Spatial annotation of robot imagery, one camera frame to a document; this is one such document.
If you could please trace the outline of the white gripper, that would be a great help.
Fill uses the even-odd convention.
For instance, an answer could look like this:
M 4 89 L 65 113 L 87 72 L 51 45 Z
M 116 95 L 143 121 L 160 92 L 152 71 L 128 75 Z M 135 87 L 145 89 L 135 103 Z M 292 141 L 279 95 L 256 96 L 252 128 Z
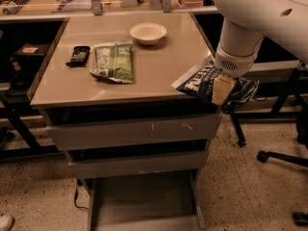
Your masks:
M 220 74 L 214 80 L 212 96 L 212 102 L 214 104 L 221 106 L 224 103 L 235 87 L 236 80 L 234 78 L 244 76 L 252 68 L 255 59 L 256 54 L 238 57 L 227 53 L 220 45 L 218 46 L 215 67 L 224 74 Z

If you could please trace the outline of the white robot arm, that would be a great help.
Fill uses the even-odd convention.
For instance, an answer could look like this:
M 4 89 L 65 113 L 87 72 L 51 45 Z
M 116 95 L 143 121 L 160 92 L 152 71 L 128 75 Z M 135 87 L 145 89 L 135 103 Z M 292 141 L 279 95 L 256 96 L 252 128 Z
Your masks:
M 263 38 L 308 63 L 308 0 L 215 0 L 224 21 L 215 56 L 222 71 L 212 102 L 222 105 L 254 64 Z

